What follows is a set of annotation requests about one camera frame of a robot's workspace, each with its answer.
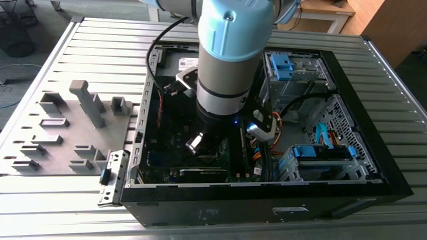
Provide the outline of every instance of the blue clip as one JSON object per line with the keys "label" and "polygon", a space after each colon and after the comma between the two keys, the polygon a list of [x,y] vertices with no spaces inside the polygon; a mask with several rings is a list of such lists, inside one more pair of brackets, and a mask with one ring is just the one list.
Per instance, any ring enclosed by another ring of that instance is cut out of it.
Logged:
{"label": "blue clip", "polygon": [[317,123],[317,126],[314,127],[314,143],[316,144],[318,144],[320,142],[320,136],[322,136],[322,142],[326,145],[326,148],[333,149],[333,145],[328,137],[326,125],[324,123]]}
{"label": "blue clip", "polygon": [[353,146],[349,146],[348,147],[348,152],[349,152],[349,155],[354,158],[357,156],[357,152],[356,152],[356,149]]}
{"label": "blue clip", "polygon": [[277,80],[289,81],[293,74],[293,63],[289,60],[289,56],[273,53],[270,55],[270,63]]}
{"label": "blue clip", "polygon": [[300,156],[300,151],[297,147],[293,147],[292,150],[293,150],[293,156],[297,158]]}

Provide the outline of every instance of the aluminum table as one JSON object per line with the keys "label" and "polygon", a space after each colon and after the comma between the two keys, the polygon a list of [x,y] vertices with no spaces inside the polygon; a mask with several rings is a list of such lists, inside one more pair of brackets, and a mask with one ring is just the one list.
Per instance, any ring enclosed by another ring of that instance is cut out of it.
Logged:
{"label": "aluminum table", "polygon": [[[74,98],[66,93],[70,80],[86,80],[100,100],[125,97],[132,112],[138,110],[146,49],[169,24],[73,19],[0,134],[0,147],[13,141],[36,94],[58,91],[64,99]],[[182,24],[164,39],[197,42],[197,28]],[[340,220],[144,228],[124,207],[97,208],[97,176],[6,175],[0,177],[0,238],[425,239],[427,114],[373,44],[358,36],[274,31],[268,45],[333,51],[413,196]],[[133,139],[129,130],[125,143]]]}

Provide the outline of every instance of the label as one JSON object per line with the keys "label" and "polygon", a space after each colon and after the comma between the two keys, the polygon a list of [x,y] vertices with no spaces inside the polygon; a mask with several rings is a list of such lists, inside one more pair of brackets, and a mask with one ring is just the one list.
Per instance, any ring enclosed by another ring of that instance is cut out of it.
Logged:
{"label": "label", "polygon": [[198,58],[189,58],[189,57],[182,57],[178,59],[178,67],[177,69],[180,71],[186,70],[190,67],[197,67],[198,66]]}
{"label": "label", "polygon": [[336,14],[337,15],[348,15],[349,16],[352,13],[350,12],[345,12],[345,11],[337,11]]}
{"label": "label", "polygon": [[261,169],[258,167],[253,168],[253,174],[254,175],[261,175]]}
{"label": "label", "polygon": [[277,213],[294,213],[294,212],[309,212],[305,207],[293,206],[293,207],[273,207],[272,213],[277,215]]}

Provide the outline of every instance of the metal frame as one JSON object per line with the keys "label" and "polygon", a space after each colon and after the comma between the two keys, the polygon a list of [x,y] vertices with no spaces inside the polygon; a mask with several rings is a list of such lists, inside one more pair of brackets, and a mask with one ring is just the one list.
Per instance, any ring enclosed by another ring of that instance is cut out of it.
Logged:
{"label": "metal frame", "polygon": [[[78,64],[84,69],[86,64],[118,67],[114,57],[122,60],[124,70],[116,72],[120,79],[105,73],[74,73],[72,76],[96,77],[98,88],[114,81],[125,82],[129,89],[144,76],[126,73],[133,66],[142,66],[138,60],[154,36],[169,25],[145,21],[85,18],[81,28],[74,35],[69,31],[76,27],[73,23],[60,38],[58,45],[50,56],[58,55],[58,50],[72,46],[62,58],[62,65]],[[164,37],[168,41],[197,42],[197,28],[182,24]],[[400,240],[401,235],[412,239],[424,239],[423,230],[427,226],[427,150],[425,124],[415,113],[413,102],[400,94],[394,86],[396,78],[388,75],[376,54],[369,51],[360,37],[353,35],[330,35],[312,32],[273,31],[268,45],[272,47],[310,48],[333,51],[338,64],[344,70],[352,87],[361,99],[362,106],[373,121],[380,136],[388,146],[404,178],[412,187],[413,196],[404,198],[396,204],[370,207],[356,214],[334,221],[298,221],[286,223],[253,223],[209,226],[158,226],[145,228],[136,221],[124,207],[96,207],[98,201],[98,177],[96,176],[49,176],[49,177],[0,177],[0,222],[2,222],[1,237],[101,237],[140,239],[157,238],[150,235],[168,235],[172,238],[194,238],[200,235],[208,240],[234,238],[249,239],[253,234],[265,239],[305,237],[324,239],[361,240],[365,238],[388,238]],[[42,69],[58,71],[58,64],[52,60],[45,62]],[[56,72],[49,79],[66,78]],[[22,102],[36,92],[41,79],[33,82],[34,89],[29,89]],[[10,131],[26,104],[18,106],[13,119],[6,124]],[[9,134],[0,135],[0,143],[8,141]],[[126,141],[134,139],[128,133]]]}

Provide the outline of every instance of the motherboard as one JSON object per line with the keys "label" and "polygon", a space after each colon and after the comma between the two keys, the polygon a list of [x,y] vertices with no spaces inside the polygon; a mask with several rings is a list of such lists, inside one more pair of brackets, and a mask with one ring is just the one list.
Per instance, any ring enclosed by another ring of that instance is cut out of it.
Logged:
{"label": "motherboard", "polygon": [[[158,79],[165,85],[174,81],[166,76]],[[200,150],[201,154],[193,155],[185,143],[201,124],[196,100],[184,94],[165,96],[160,117],[158,103],[158,99],[153,99],[149,106],[153,117],[148,118],[146,123],[140,180],[145,184],[253,181],[249,175],[246,137],[241,131],[244,124],[236,124],[224,139],[212,139],[212,144]]]}

